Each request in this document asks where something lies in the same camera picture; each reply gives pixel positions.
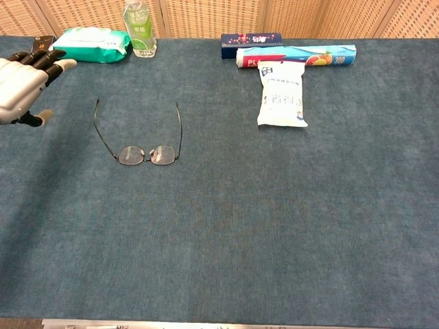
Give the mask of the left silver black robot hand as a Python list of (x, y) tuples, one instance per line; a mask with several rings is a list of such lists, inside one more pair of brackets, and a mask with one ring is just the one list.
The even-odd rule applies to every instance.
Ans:
[(64, 59), (65, 55), (66, 51), (61, 49), (39, 49), (1, 59), (2, 125), (20, 123), (39, 127), (50, 120), (52, 110), (33, 115), (30, 108), (50, 83), (77, 65), (73, 59)]

